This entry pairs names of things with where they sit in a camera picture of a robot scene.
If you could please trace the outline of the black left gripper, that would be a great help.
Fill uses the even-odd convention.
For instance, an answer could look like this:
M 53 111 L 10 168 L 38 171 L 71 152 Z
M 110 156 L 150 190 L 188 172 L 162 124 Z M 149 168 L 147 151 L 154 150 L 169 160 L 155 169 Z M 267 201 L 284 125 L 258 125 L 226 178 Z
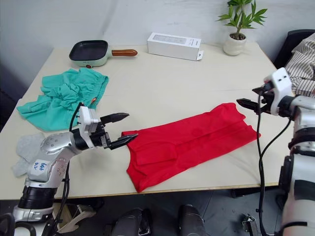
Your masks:
M 120 148 L 122 146 L 127 145 L 132 140 L 134 140 L 138 134 L 131 134 L 121 136 L 118 140 L 111 142 L 108 132 L 105 130 L 105 126 L 103 124 L 114 123 L 123 120 L 128 117 L 128 113 L 114 113 L 110 115 L 106 115 L 100 117 L 100 121 L 97 124 L 95 132 L 92 132 L 90 135 L 90 139 L 95 147 L 103 147 L 104 149 L 110 148 L 111 150 Z

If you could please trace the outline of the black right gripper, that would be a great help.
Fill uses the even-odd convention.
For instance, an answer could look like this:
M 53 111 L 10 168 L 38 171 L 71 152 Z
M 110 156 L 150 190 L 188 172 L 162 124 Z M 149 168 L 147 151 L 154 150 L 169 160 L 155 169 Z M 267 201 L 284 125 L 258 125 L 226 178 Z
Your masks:
M 259 102 L 264 104 L 264 106 L 262 106 L 262 108 L 260 109 L 263 113 L 271 114 L 271 105 L 275 97 L 273 88 L 274 86 L 272 83 L 265 83 L 263 86 L 252 89 L 254 93 L 262 97 L 262 99 L 259 99 Z M 257 102 L 253 102 L 245 98 L 237 99 L 236 101 L 243 108 L 246 108 L 252 111 L 258 111 Z

